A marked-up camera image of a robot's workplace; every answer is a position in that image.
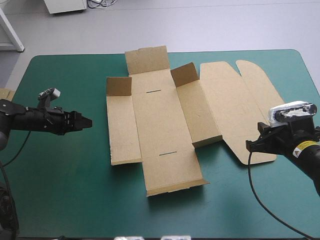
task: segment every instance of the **unfolded cardboard box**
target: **unfolded cardboard box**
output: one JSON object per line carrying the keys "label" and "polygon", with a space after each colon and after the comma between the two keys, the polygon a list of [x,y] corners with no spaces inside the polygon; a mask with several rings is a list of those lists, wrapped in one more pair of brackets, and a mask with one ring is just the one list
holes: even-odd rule
{"label": "unfolded cardboard box", "polygon": [[147,196],[208,184],[195,148],[222,136],[193,63],[170,70],[167,48],[125,53],[129,77],[108,77],[111,164],[142,162]]}

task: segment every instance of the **white cabinet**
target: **white cabinet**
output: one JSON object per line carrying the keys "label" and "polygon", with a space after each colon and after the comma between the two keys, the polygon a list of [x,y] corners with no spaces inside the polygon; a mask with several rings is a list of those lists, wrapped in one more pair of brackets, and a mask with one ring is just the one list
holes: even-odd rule
{"label": "white cabinet", "polygon": [[44,0],[49,13],[63,13],[87,8],[87,0]]}

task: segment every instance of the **cardboard flap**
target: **cardboard flap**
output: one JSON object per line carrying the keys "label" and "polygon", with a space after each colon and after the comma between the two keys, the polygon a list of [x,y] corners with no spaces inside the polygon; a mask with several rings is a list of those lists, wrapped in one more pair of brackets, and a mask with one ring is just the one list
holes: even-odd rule
{"label": "cardboard flap", "polygon": [[171,75],[176,87],[199,80],[197,70],[193,62],[172,69]]}
{"label": "cardboard flap", "polygon": [[144,158],[142,167],[147,196],[208,184],[194,149]]}
{"label": "cardboard flap", "polygon": [[111,165],[142,161],[132,96],[107,96]]}
{"label": "cardboard flap", "polygon": [[107,96],[131,96],[131,77],[108,77],[106,80]]}
{"label": "cardboard flap", "polygon": [[8,97],[6,99],[9,100],[9,101],[12,101],[12,99],[15,96],[15,93],[16,93],[16,91],[11,91],[10,90],[9,95],[8,95]]}
{"label": "cardboard flap", "polygon": [[0,99],[7,99],[10,94],[10,89],[0,88]]}
{"label": "cardboard flap", "polygon": [[125,60],[130,75],[170,69],[166,46],[126,51]]}
{"label": "cardboard flap", "polygon": [[[265,117],[246,82],[227,62],[203,63],[200,68],[200,81],[223,139],[239,160],[248,164],[245,140],[258,139],[257,123],[266,123]],[[275,159],[276,155],[265,154],[252,163]]]}
{"label": "cardboard flap", "polygon": [[261,67],[246,60],[238,60],[236,61],[236,65],[246,87],[261,109],[264,118],[267,120],[269,109],[282,105],[285,102]]}
{"label": "cardboard flap", "polygon": [[214,115],[199,80],[176,88],[195,148],[222,140]]}

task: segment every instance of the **white cable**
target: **white cable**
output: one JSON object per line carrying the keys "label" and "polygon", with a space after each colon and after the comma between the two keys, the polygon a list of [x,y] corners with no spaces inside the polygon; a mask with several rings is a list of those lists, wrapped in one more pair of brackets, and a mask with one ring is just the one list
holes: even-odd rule
{"label": "white cable", "polygon": [[111,5],[115,4],[118,0],[111,0],[108,2],[108,0],[101,0],[101,3],[98,3],[97,5],[93,5],[93,1],[89,0],[88,5],[91,8],[95,9],[106,9],[107,7],[110,7]]}

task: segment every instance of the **black cable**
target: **black cable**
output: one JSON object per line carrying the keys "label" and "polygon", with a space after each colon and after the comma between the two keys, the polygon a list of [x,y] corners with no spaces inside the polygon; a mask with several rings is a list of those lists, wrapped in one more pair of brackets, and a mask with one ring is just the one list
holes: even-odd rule
{"label": "black cable", "polygon": [[275,220],[277,220],[278,222],[282,223],[283,225],[285,225],[287,228],[291,229],[292,231],[295,231],[296,233],[304,236],[307,239],[310,240],[314,240],[315,238],[313,238],[312,236],[309,236],[308,234],[299,231],[298,229],[294,228],[293,226],[290,226],[288,223],[286,223],[285,221],[281,220],[279,217],[277,217],[276,215],[274,215],[264,204],[263,202],[259,199],[254,185],[252,183],[252,178],[251,178],[251,156],[252,156],[252,152],[250,152],[249,154],[249,158],[248,158],[248,176],[249,176],[249,182],[250,182],[250,186],[251,186],[251,190],[253,192],[253,195],[255,196],[255,199],[258,201],[258,203],[261,205],[261,207],[263,207],[264,210],[267,211],[268,214],[270,214]]}
{"label": "black cable", "polygon": [[20,152],[24,148],[24,146],[25,146],[25,144],[26,144],[26,142],[27,142],[27,140],[28,140],[28,138],[30,136],[30,133],[31,133],[31,131],[28,132],[28,135],[25,137],[25,140],[24,140],[22,146],[20,147],[19,151],[16,153],[16,155],[10,161],[8,161],[6,164],[4,164],[3,165],[4,167],[9,165],[10,163],[12,163],[19,156]]}
{"label": "black cable", "polygon": [[19,223],[18,223],[18,218],[17,218],[16,206],[15,206],[15,203],[14,203],[14,198],[12,197],[12,194],[11,194],[11,189],[10,189],[8,176],[6,174],[5,168],[4,168],[4,166],[3,166],[1,161],[0,161],[0,168],[1,168],[1,172],[2,172],[2,175],[3,175],[4,181],[5,181],[6,190],[7,190],[8,195],[9,195],[10,205],[11,205],[11,208],[12,208],[14,228],[15,228],[14,230],[15,230],[15,233],[17,233],[18,229],[19,229]]}

